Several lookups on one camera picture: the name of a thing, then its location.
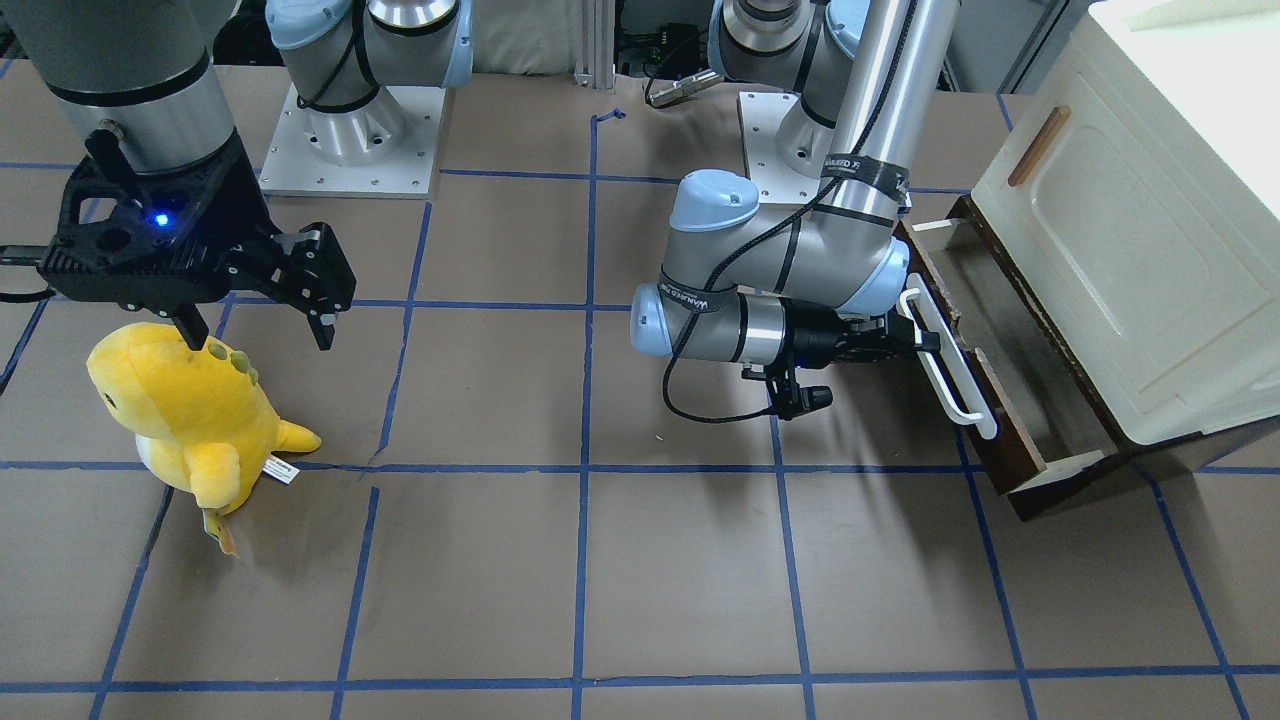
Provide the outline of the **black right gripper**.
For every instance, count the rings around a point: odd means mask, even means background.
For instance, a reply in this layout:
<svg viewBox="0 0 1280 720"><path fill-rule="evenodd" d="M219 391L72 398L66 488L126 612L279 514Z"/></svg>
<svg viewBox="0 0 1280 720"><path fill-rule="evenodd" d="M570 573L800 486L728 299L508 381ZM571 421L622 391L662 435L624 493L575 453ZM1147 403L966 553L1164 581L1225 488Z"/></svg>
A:
<svg viewBox="0 0 1280 720"><path fill-rule="evenodd" d="M210 331L197 304L252 290L306 315L321 351L355 300L356 277L324 222L279 233L241 136L209 156L160 174L137 172L120 140L96 129L73 170L58 228L38 261L56 292L170 319L191 351Z"/></svg>

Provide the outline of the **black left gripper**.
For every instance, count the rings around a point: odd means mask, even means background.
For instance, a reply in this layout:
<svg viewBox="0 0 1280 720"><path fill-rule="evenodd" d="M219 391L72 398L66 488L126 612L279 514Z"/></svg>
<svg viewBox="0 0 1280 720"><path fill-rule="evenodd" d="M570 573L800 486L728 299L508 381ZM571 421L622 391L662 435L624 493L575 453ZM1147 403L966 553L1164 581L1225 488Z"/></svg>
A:
<svg viewBox="0 0 1280 720"><path fill-rule="evenodd" d="M827 386L800 386L799 368L822 369L832 363L878 363L911 354L938 354L940 334L922 331L895 310L865 320L842 319L832 307L818 304L783 304L783 343L780 356L763 372L744 372L742 378L762 380L769 406L762 415L792 420L832 405Z"/></svg>

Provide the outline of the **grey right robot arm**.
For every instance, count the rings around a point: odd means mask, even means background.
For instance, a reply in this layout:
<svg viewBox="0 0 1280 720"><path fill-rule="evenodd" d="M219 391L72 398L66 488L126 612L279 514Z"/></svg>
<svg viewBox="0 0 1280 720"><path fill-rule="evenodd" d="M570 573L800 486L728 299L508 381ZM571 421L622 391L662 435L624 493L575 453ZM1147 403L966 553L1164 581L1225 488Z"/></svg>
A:
<svg viewBox="0 0 1280 720"><path fill-rule="evenodd" d="M355 273L333 228L288 233L271 219L214 70L229 1L5 1L3 15L84 145L44 245L6 245L3 264L79 302L147 310L191 348L198 306L250 290L305 314L328 350ZM392 88L465 85L468 1L269 1L265 20L296 91L306 140L339 167L407 141Z"/></svg>

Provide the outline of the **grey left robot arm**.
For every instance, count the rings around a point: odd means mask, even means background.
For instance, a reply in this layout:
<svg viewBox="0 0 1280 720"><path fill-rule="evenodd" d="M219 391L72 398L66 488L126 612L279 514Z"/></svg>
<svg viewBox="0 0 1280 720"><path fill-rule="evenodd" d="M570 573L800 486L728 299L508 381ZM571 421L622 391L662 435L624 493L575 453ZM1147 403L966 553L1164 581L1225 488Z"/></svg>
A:
<svg viewBox="0 0 1280 720"><path fill-rule="evenodd" d="M664 357L741 363L765 414L828 407L799 369L934 355L940 337L897 313L911 254L893 233L957 1L719 1L708 58L730 79L795 94L786 167L814 182L795 209L748 177L678 183L660 274L640 284L630 340Z"/></svg>

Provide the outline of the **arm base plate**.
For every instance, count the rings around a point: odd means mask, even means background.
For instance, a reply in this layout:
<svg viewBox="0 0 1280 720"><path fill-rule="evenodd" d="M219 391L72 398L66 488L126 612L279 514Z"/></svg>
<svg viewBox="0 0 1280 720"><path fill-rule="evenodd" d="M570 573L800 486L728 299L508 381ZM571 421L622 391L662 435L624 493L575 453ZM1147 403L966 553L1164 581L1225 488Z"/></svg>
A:
<svg viewBox="0 0 1280 720"><path fill-rule="evenodd" d="M445 88L393 86L366 106L326 114L291 88L260 174L268 196L428 199Z"/></svg>
<svg viewBox="0 0 1280 720"><path fill-rule="evenodd" d="M813 120L801 100L760 90L739 95L744 164L764 206L795 209L820 190L833 131Z"/></svg>

